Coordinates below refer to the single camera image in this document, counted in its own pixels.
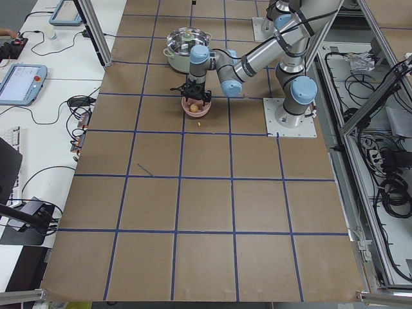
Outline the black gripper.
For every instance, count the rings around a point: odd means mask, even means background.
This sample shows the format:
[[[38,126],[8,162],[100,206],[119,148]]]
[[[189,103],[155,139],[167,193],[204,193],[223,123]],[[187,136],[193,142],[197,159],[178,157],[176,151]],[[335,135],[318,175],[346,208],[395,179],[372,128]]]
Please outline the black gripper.
[[[191,82],[190,80],[184,83],[180,92],[183,96],[183,105],[191,105],[192,99],[203,99],[203,105],[211,102],[211,90],[205,91],[205,83]]]

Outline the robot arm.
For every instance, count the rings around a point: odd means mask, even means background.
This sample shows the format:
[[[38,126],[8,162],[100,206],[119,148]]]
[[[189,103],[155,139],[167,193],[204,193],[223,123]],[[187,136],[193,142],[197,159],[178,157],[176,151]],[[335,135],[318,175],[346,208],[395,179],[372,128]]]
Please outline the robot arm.
[[[191,49],[189,77],[178,91],[186,102],[209,103],[205,90],[206,74],[215,71],[226,97],[241,94],[242,85],[276,58],[280,62],[276,77],[285,99],[275,112],[283,127],[300,126],[308,106],[315,100],[317,84],[304,74],[306,53],[315,45],[312,37],[331,23],[341,7],[340,1],[290,1],[289,13],[274,20],[271,37],[253,50],[237,57],[228,50],[211,50],[203,45]]]

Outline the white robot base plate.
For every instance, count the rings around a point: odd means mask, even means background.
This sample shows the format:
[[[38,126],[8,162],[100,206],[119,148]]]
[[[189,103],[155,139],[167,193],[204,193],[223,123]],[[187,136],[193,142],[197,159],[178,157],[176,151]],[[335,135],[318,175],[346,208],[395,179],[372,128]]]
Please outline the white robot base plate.
[[[289,115],[283,109],[283,98],[264,98],[267,135],[284,138],[317,138],[310,105],[302,115]]]

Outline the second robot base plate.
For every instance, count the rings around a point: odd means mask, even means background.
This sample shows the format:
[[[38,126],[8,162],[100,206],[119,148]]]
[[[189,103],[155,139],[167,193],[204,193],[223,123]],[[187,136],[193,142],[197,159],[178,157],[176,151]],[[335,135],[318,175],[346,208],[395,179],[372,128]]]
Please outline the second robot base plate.
[[[254,40],[256,42],[263,42],[274,36],[274,32],[277,30],[273,21],[268,20],[266,17],[253,17],[252,26],[254,32]]]

